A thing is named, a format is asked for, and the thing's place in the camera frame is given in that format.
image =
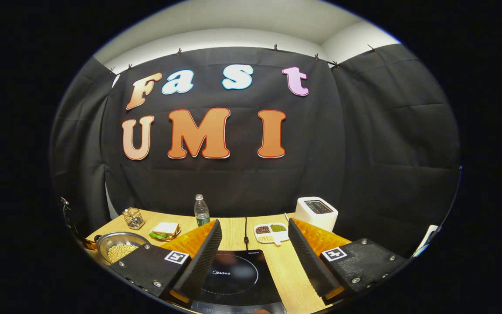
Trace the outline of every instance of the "cutout letter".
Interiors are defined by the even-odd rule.
[[[184,141],[191,156],[197,157],[205,138],[207,145],[203,149],[203,157],[218,159],[229,157],[230,151],[226,148],[225,141],[226,119],[229,116],[228,109],[212,108],[205,114],[201,125],[197,127],[188,110],[172,111],[169,115],[173,125],[172,149],[168,152],[168,157],[185,158],[187,151],[183,149]]]
[[[135,149],[133,147],[133,128],[137,124],[136,120],[130,119],[123,121],[121,127],[123,128],[123,151],[129,159],[141,160],[148,155],[150,149],[150,125],[154,122],[153,116],[145,116],[140,120],[142,127],[141,131],[141,147]]]
[[[178,93],[186,93],[191,88],[193,88],[193,84],[191,84],[191,80],[193,79],[193,71],[191,70],[181,70],[173,73],[168,77],[168,83],[164,84],[162,87],[162,94],[170,95],[175,92]]]
[[[309,89],[301,86],[301,80],[307,79],[307,75],[301,73],[297,66],[283,69],[282,73],[288,76],[288,88],[292,93],[301,97],[309,95]]]
[[[227,79],[222,81],[225,89],[245,89],[251,85],[253,68],[246,64],[232,64],[224,69]]]
[[[133,86],[135,88],[133,89],[133,94],[131,94],[131,101],[129,101],[129,103],[127,104],[126,109],[133,109],[134,107],[144,104],[145,98],[143,98],[143,93],[145,93],[145,95],[148,95],[154,87],[154,81],[157,82],[161,78],[162,74],[156,73],[133,83]]]
[[[282,120],[285,113],[277,110],[259,111],[263,120],[263,146],[257,151],[263,158],[280,158],[285,155],[282,148]]]

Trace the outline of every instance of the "plastic bottle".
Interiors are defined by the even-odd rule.
[[[197,218],[197,226],[203,226],[205,223],[210,222],[209,207],[202,194],[195,195],[195,218]]]

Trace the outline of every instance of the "pen holder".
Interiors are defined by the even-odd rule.
[[[123,219],[125,219],[127,226],[133,230],[139,230],[145,224],[139,209],[133,207],[125,209]]]

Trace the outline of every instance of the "white wall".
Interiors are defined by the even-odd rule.
[[[341,63],[371,50],[368,44],[373,48],[378,48],[398,43],[400,42],[390,34],[363,20],[337,32],[333,37],[323,42],[321,47],[327,55],[325,60]]]
[[[215,28],[212,30],[200,30],[176,34],[166,38],[160,38],[147,44],[134,48],[104,65],[114,73],[122,72],[129,67],[135,66],[152,59],[166,55],[173,55],[181,48],[184,51],[214,47],[260,47],[275,48],[278,50],[298,52],[304,55],[315,56],[326,60],[326,55],[321,46],[313,42],[279,34],[274,32],[249,30],[245,28]]]

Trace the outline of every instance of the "table surface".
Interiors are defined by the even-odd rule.
[[[145,224],[139,230],[127,227],[122,216],[108,222],[100,229],[94,231],[88,240],[94,240],[95,235],[105,235],[110,232],[128,231],[145,237],[151,244],[161,246],[166,242],[151,238],[148,234],[160,222],[177,222],[181,227],[181,234],[197,228],[194,216],[179,216],[165,213],[145,211],[141,209]],[[292,218],[294,213],[287,213]],[[218,250],[245,250],[243,241],[245,231],[245,218],[214,218],[220,221],[222,228],[222,241]],[[249,250],[263,250],[272,278],[288,314],[309,314],[327,308],[323,301],[309,283],[307,275],[299,262],[291,241],[283,241],[280,246],[274,243],[263,244],[257,241],[253,228],[262,223],[279,222],[286,226],[288,221],[284,214],[247,218],[247,237],[249,237]],[[86,250],[94,259],[109,265],[98,252]]]

